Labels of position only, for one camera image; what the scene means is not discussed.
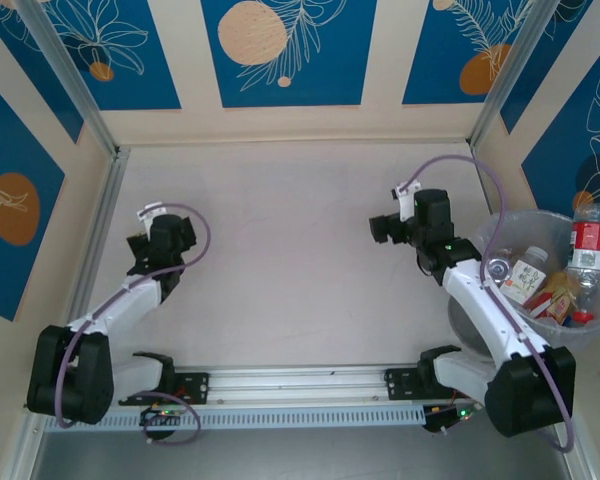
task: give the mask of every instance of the wall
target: wall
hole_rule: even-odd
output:
[[[0,38],[0,466],[37,336],[66,321],[109,165],[64,92],[32,74],[48,69],[39,52],[24,53]]]
[[[50,0],[41,8],[118,142],[159,144],[465,138],[534,1]]]
[[[541,43],[532,55],[552,65],[546,76],[523,71],[476,153],[506,180],[510,207],[570,216],[582,202],[600,202],[600,0],[556,39],[559,48]],[[497,207],[489,182],[487,191]],[[576,359],[577,408],[600,451],[600,338]]]

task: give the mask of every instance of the cable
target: cable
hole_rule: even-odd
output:
[[[413,183],[413,181],[416,178],[418,178],[418,176],[422,173],[422,171],[425,170],[426,168],[428,168],[430,165],[437,163],[437,162],[445,161],[445,160],[460,160],[463,162],[468,162],[468,163],[474,164],[476,167],[480,168],[483,172],[485,172],[487,175],[489,175],[489,177],[495,184],[496,189],[498,190],[498,196],[500,197],[500,216],[498,218],[496,228],[493,231],[493,235],[491,236],[491,239],[487,243],[487,248],[485,248],[484,254],[482,255],[482,262],[480,263],[480,282],[485,287],[485,291],[487,292],[487,294],[489,295],[491,300],[493,300],[493,302],[496,304],[496,306],[500,309],[500,311],[504,314],[506,319],[509,321],[509,323],[511,324],[511,326],[513,327],[515,332],[520,335],[522,342],[529,349],[529,351],[531,352],[531,355],[533,356],[534,360],[538,364],[538,367],[540,368],[542,375],[544,376],[545,380],[547,381],[547,384],[549,385],[549,389],[551,390],[551,393],[553,394],[553,398],[555,398],[555,400],[556,400],[558,409],[560,410],[560,414],[562,415],[562,418],[564,420],[564,424],[565,424],[565,427],[567,430],[567,444],[565,446],[562,446],[559,443],[553,442],[543,432],[538,432],[538,433],[540,435],[544,436],[545,439],[547,440],[547,442],[549,442],[549,444],[553,448],[560,451],[561,453],[568,453],[573,449],[573,446],[575,444],[575,432],[573,429],[573,422],[571,421],[571,417],[569,416],[569,411],[567,410],[567,406],[564,403],[562,394],[560,393],[560,390],[558,389],[558,385],[556,384],[555,380],[551,376],[551,373],[549,372],[549,369],[545,365],[544,360],[542,359],[542,357],[540,356],[538,351],[535,349],[535,347],[533,346],[531,341],[526,337],[526,335],[522,331],[522,328],[518,325],[518,322],[515,321],[515,319],[511,315],[511,313],[509,313],[509,310],[507,310],[505,305],[502,304],[502,302],[500,301],[500,298],[491,289],[491,286],[486,284],[487,258],[489,256],[489,253],[491,253],[491,250],[493,249],[493,246],[495,245],[496,240],[498,239],[500,230],[502,228],[502,224],[504,223],[504,213],[507,209],[504,187],[502,186],[500,179],[497,177],[495,172],[490,167],[488,167],[486,164],[484,164],[480,160],[476,160],[475,158],[468,157],[466,155],[456,155],[456,154],[440,155],[440,156],[434,157],[434,158],[424,162],[422,165],[420,165],[420,167],[415,171],[415,173],[411,176],[411,178],[405,184],[403,184],[400,191],[405,192],[407,190],[407,188],[409,187],[409,185],[411,185]]]
[[[191,415],[193,415],[193,418],[195,418],[195,420],[196,420],[196,424],[197,424],[196,431],[193,432],[193,435],[191,435],[189,438],[187,438],[185,440],[178,440],[178,441],[175,441],[175,442],[163,442],[161,440],[154,440],[154,439],[152,439],[152,438],[149,437],[149,433],[147,432],[147,428],[152,423],[154,423],[154,421],[156,420],[156,418],[160,418],[160,415],[156,415],[154,417],[151,417],[149,420],[147,420],[145,422],[144,426],[142,427],[142,434],[147,439],[148,443],[155,444],[155,445],[162,445],[163,447],[179,447],[179,446],[182,446],[182,445],[188,445],[188,444],[193,443],[193,442],[196,441],[196,438],[198,438],[198,435],[200,434],[200,430],[202,429],[202,422],[200,421],[200,415],[198,415],[198,412],[196,412],[193,409],[193,407],[191,407],[191,405],[189,405],[187,402],[185,402],[181,398],[178,398],[175,395],[169,395],[168,393],[161,393],[161,392],[139,392],[139,393],[136,393],[136,395],[142,396],[142,397],[163,398],[165,400],[169,400],[170,402],[174,402],[174,403],[177,403],[179,405],[182,405],[184,408],[187,409],[187,412],[189,412]]]
[[[87,328],[89,328],[89,326],[93,323],[94,320],[97,320],[98,318],[100,318],[100,316],[106,310],[108,310],[114,303],[116,303],[120,299],[120,297],[125,295],[128,291],[132,290],[133,288],[137,287],[141,283],[146,282],[147,280],[152,279],[153,277],[156,277],[158,275],[164,275],[165,273],[172,273],[172,272],[177,272],[179,270],[185,270],[186,268],[189,268],[189,267],[195,265],[196,263],[198,263],[200,260],[202,260],[202,258],[209,251],[209,246],[211,245],[211,228],[209,227],[209,223],[207,222],[207,220],[202,216],[202,214],[200,212],[198,212],[194,208],[191,208],[187,205],[183,205],[181,203],[160,203],[158,205],[154,205],[145,210],[142,210],[140,212],[140,215],[145,215],[145,214],[151,212],[152,210],[156,210],[158,208],[179,208],[179,209],[186,210],[186,211],[192,213],[198,219],[200,219],[200,221],[204,225],[206,235],[207,235],[204,247],[202,248],[202,251],[196,258],[194,258],[190,262],[185,263],[184,265],[163,268],[162,270],[158,270],[156,272],[150,273],[148,275],[145,275],[144,277],[139,278],[138,280],[131,282],[129,284],[128,289],[124,289],[124,288],[120,289],[113,296],[111,296],[111,298],[109,298],[109,300],[104,302],[96,311],[93,312],[90,320],[86,320],[82,325],[80,325],[80,328],[73,335],[73,338],[69,342],[69,345],[67,345],[67,349],[65,350],[64,356],[62,357],[62,361],[60,362],[60,369],[58,370],[58,378],[56,380],[56,391],[55,391],[55,394],[53,397],[53,405],[54,405],[54,410],[55,410],[56,422],[60,428],[70,428],[70,427],[73,427],[76,423],[75,421],[70,422],[70,423],[67,423],[64,421],[64,418],[62,416],[62,393],[63,393],[63,388],[64,388],[64,379],[67,374],[67,369],[69,368],[69,364],[71,363],[71,360],[73,357],[73,352],[75,351],[78,341],[80,340],[80,337],[84,334],[85,330]]]
[[[453,402],[456,401],[456,398],[458,397],[458,391],[454,390],[453,391],[453,395],[451,396],[451,401],[449,402],[449,406],[453,405]]]

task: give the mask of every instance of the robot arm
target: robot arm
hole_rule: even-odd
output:
[[[569,413],[575,380],[571,353],[564,347],[551,348],[497,288],[491,289],[513,317],[514,328],[487,294],[485,288],[493,285],[492,280],[487,276],[487,283],[482,284],[480,253],[469,240],[455,237],[447,192],[421,190],[415,183],[403,190],[398,187],[394,194],[400,200],[400,213],[370,220],[374,239],[385,243],[390,237],[394,244],[416,248],[418,265],[460,303],[493,359],[492,364],[485,364],[456,347],[424,352],[421,362],[428,368],[421,371],[433,377],[425,382],[456,389],[484,404],[496,429],[507,437],[560,422],[553,394],[523,340],[528,339],[540,352]]]
[[[156,388],[171,393],[174,389],[171,358],[142,352],[125,354],[119,346],[148,312],[167,299],[178,285],[182,270],[157,274],[155,278],[151,275],[184,265],[182,253],[196,244],[196,237],[188,218],[169,215],[164,208],[155,208],[140,220],[146,233],[127,239],[136,262],[122,284],[125,293],[64,328],[47,327],[38,337],[27,394],[27,407],[32,412],[54,415],[62,357],[73,336],[87,321],[91,323],[80,337],[65,376],[62,393],[65,418],[95,424],[110,405],[134,393]]]

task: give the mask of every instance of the plastic bottle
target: plastic bottle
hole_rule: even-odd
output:
[[[521,311],[523,305],[542,286],[547,278],[546,262],[549,254],[539,247],[529,247],[513,266],[509,278],[500,291]]]
[[[575,211],[567,275],[576,303],[572,323],[582,326],[593,320],[600,297],[600,203],[582,205]]]
[[[513,252],[510,248],[501,248],[494,251],[487,259],[487,272],[498,287],[511,276],[512,256]]]

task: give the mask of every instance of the white bottle cap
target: white bottle cap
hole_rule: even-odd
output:
[[[540,247],[529,247],[527,248],[527,253],[529,255],[533,255],[534,257],[538,257],[543,262],[546,262],[547,258],[549,258],[549,254]]]

